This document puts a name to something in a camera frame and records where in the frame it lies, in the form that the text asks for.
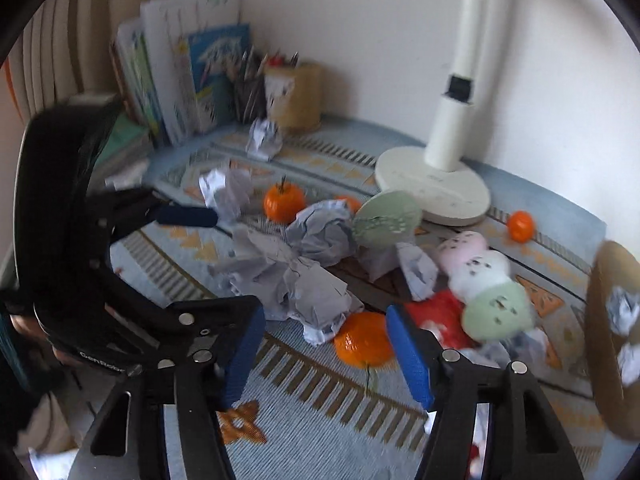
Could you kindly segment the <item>orange with stem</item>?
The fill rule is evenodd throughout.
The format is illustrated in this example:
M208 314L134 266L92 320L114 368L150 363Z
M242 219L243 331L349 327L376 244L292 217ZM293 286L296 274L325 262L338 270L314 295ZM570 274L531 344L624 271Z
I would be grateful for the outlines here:
M291 224L299 212L307 207L303 190L283 177L266 193L262 209L268 220L277 224Z

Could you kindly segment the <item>small orange behind paper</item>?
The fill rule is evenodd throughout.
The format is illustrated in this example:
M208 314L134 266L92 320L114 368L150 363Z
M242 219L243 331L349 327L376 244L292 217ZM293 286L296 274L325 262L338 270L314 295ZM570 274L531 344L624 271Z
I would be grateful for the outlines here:
M362 203L360 202L360 200L357 200L355 197L352 196L336 196L337 200L342 200L349 208L349 210L353 213L356 214L359 209L362 207Z

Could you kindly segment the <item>white desk lamp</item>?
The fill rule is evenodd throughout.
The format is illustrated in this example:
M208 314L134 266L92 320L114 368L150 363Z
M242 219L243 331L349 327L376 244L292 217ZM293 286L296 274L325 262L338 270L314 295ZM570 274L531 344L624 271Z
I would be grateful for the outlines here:
M391 148L375 165L380 190L408 193L426 220L442 226L472 226L490 207L487 185L462 162L470 134L486 9L486 0L461 0L448 86L440 97L426 147Z

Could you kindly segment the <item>brown paper pen holder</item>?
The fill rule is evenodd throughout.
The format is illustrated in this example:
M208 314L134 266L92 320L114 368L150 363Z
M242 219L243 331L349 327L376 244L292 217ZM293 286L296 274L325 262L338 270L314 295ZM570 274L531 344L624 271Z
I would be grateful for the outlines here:
M308 132L320 126L322 67L316 63L268 66L264 75L267 116L279 129Z

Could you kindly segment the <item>green books stack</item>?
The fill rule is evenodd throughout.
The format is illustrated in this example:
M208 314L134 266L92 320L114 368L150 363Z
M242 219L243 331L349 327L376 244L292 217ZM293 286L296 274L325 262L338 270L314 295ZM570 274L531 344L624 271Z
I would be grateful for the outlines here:
M116 119L94 169L117 166L128 158L144 156L152 149L149 129L133 122L122 113Z

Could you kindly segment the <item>lined paper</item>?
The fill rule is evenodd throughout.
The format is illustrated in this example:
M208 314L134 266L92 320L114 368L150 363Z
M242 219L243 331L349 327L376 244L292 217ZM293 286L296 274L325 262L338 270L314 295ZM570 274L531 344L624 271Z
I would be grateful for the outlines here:
M434 295L438 266L415 244L401 242L385 248L362 248L357 260L370 282L400 269L413 301L424 301Z

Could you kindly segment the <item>green round plush toy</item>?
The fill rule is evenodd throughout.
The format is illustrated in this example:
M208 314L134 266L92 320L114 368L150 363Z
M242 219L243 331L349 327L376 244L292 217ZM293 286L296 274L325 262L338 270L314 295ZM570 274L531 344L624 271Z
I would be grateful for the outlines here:
M422 209L402 191L385 191L367 200L352 220L352 234L359 246L382 249L412 243L422 222Z

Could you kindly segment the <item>large paper front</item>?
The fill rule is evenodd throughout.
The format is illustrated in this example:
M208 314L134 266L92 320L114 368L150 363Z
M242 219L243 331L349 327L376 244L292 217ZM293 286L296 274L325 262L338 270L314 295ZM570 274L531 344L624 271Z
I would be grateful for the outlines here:
M344 281L279 237L241 226L232 240L233 254L209 267L216 285L234 296L257 297L269 321L299 322L307 344L331 341L349 315L363 310Z

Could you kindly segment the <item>woven brown basket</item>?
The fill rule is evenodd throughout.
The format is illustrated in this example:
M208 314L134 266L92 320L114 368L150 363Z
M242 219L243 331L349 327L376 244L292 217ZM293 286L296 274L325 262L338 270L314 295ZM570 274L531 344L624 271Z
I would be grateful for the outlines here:
M594 402L608 430L629 441L639 439L639 385L625 387L617 356L625 342L639 341L639 327L627 337L610 329L606 300L618 286L639 291L639 263L621 244L607 240L599 247L591 269L585 310L585 342Z

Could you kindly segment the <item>crumpled paper left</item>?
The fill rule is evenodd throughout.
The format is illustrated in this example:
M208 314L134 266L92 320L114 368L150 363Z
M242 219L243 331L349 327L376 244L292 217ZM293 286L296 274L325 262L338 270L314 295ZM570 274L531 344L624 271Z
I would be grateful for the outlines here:
M250 204L254 186L250 173L241 168L216 168L198 178L205 205L216 211L218 219L233 222Z

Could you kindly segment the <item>red plush doll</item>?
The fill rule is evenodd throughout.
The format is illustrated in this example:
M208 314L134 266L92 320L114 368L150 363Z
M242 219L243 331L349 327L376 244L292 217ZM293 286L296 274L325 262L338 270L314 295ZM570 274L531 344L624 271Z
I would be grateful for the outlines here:
M462 328L463 304L448 288L431 298L405 304L414 324L431 332L443 349L475 348L476 342Z

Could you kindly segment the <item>large front orange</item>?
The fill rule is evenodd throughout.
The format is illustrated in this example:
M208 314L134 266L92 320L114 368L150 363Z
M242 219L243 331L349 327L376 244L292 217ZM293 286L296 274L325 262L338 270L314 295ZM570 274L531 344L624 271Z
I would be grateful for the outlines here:
M381 313L362 311L349 315L333 343L337 357L360 370L384 366L394 357Z

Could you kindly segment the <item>crumpled paper near holder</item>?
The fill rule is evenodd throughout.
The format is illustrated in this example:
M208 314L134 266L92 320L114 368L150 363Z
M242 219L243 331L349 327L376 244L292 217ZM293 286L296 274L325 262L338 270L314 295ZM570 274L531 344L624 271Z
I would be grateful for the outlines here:
M250 125L250 136L245 147L248 157L269 162L280 153L283 136L275 122L256 119Z

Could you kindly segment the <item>blue cover book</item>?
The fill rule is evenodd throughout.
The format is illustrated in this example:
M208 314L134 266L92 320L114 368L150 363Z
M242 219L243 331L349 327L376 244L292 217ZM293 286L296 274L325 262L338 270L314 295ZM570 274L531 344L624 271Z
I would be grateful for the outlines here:
M206 133L235 118L229 74L250 50L250 24L227 25L194 32L188 37L196 132Z

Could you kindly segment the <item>pink white green plush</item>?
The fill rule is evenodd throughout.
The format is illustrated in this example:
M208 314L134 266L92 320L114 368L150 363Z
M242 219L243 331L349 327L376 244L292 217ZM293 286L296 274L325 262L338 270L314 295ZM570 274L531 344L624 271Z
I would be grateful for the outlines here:
M464 231L435 249L435 262L450 292L463 304L462 330L477 342L503 340L535 327L535 312L511 263L486 238Z

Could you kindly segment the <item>white tissue at edge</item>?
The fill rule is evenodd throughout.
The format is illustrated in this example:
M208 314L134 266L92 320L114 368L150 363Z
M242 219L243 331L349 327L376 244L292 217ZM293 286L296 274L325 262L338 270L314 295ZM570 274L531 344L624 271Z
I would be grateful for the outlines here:
M149 159L140 159L127 166L125 169L120 170L117 174L107 177L105 179L105 186L107 188L114 188L116 191L136 188L141 185L143 177L148 171L149 166Z

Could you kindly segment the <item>white workbook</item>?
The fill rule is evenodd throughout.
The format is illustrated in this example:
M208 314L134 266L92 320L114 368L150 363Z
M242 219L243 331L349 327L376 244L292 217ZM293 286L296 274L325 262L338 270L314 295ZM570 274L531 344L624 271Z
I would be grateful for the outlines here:
M140 6L153 84L172 145L196 133L198 120L188 85L194 32L239 23L241 0L148 0Z

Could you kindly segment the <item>small orange near lamp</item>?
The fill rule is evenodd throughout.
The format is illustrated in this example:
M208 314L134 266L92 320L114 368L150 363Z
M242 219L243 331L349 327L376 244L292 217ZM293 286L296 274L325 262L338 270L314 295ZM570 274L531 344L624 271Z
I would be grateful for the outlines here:
M527 211L514 211L506 222L506 230L511 240L526 244L535 236L535 220Z

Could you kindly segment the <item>crumpled paper centre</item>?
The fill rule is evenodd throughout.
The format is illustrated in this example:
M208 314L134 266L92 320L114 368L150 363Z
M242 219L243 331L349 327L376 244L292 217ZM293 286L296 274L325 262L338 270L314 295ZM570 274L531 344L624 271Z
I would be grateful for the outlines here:
M335 266L357 250L353 216L346 200L322 200L296 214L284 239L301 257Z

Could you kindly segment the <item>black mesh pen holder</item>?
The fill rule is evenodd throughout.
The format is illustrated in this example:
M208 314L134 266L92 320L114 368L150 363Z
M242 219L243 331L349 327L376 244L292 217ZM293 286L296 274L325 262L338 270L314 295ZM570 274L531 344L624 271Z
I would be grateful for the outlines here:
M256 119L267 117L265 78L262 75L253 79L238 77L233 83L236 121L250 125Z

